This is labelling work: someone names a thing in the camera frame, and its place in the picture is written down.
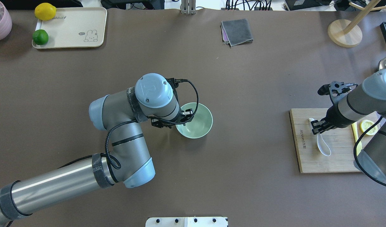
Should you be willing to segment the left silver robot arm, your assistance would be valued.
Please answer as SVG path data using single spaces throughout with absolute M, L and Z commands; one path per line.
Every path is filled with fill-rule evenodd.
M 56 170 L 0 189 L 0 227 L 34 212 L 97 189 L 123 182 L 127 188 L 155 176 L 140 123 L 171 128 L 192 121 L 198 107 L 183 111 L 177 87 L 188 79 L 141 76 L 135 86 L 93 101 L 89 116 L 98 130 L 107 131 L 104 152 L 71 161 Z

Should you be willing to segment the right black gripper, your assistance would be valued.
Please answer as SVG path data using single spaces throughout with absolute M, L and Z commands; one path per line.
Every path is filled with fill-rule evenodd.
M 346 128 L 348 119 L 339 111 L 337 105 L 333 105 L 327 110 L 325 118 L 321 120 L 311 118 L 311 126 L 313 135 L 317 135 L 330 130 L 330 128 Z

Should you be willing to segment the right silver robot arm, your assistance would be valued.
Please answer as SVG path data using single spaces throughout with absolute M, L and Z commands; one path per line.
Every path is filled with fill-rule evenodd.
M 329 95 L 332 106 L 321 120 L 311 122 L 312 133 L 346 128 L 376 112 L 379 119 L 357 138 L 354 166 L 370 179 L 386 187 L 386 69 L 378 70 L 362 84 L 333 81 L 318 89 Z

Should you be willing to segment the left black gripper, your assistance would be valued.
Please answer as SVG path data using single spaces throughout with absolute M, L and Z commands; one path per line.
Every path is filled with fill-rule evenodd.
M 172 128 L 173 125 L 184 125 L 189 121 L 189 115 L 193 115 L 193 109 L 180 109 L 176 117 L 172 120 L 151 116 L 151 125 L 157 128 Z

